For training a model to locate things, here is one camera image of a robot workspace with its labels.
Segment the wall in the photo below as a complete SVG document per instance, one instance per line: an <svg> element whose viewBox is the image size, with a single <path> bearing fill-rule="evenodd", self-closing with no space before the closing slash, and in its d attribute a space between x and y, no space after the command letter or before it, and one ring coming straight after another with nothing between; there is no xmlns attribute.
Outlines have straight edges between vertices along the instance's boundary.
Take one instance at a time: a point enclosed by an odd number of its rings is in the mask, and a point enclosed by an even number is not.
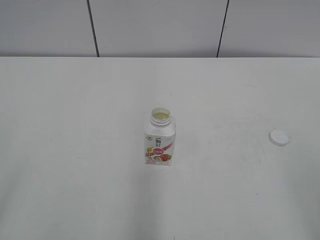
<svg viewBox="0 0 320 240"><path fill-rule="evenodd" d="M88 2L2 0L0 56L320 57L318 0Z"/></svg>

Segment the plastic bottle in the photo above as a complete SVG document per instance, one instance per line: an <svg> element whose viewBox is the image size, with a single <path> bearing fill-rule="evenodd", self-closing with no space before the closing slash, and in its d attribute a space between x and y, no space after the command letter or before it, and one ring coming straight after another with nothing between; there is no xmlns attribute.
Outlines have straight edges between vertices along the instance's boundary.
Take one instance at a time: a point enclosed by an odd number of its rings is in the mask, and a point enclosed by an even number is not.
<svg viewBox="0 0 320 240"><path fill-rule="evenodd" d="M171 166L175 140L175 118L163 107L153 109L144 124L145 163Z"/></svg>

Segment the bottle label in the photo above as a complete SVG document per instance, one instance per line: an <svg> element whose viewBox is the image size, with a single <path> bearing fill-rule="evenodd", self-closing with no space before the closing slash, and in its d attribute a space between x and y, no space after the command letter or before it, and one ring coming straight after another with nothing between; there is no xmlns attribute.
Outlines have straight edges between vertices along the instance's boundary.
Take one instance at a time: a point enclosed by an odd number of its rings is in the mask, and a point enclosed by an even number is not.
<svg viewBox="0 0 320 240"><path fill-rule="evenodd" d="M176 134L156 136L144 134L144 160L146 164L171 166Z"/></svg>

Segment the white table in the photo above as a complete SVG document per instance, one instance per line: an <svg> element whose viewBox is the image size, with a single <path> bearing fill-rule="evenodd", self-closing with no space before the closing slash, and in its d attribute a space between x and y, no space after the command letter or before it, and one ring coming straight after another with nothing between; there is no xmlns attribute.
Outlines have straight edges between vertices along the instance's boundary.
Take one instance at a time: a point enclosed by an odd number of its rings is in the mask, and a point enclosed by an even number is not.
<svg viewBox="0 0 320 240"><path fill-rule="evenodd" d="M320 239L320 59L3 57L0 73L1 240ZM144 164L157 106L176 117L170 167Z"/></svg>

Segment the bottle neck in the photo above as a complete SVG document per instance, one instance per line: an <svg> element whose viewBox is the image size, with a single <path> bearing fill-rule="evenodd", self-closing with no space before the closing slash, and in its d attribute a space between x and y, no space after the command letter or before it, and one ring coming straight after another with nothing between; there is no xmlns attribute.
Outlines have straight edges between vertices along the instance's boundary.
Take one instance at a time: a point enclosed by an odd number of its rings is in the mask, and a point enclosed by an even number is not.
<svg viewBox="0 0 320 240"><path fill-rule="evenodd" d="M152 114L150 115L150 122L152 123L152 125L158 127L158 128L164 128L166 126L168 126L171 123L171 116L169 116L166 119L157 119L154 116L152 116Z"/></svg>
<svg viewBox="0 0 320 240"><path fill-rule="evenodd" d="M152 110L150 122L157 128L164 128L171 123L172 117L169 110L158 107Z"/></svg>

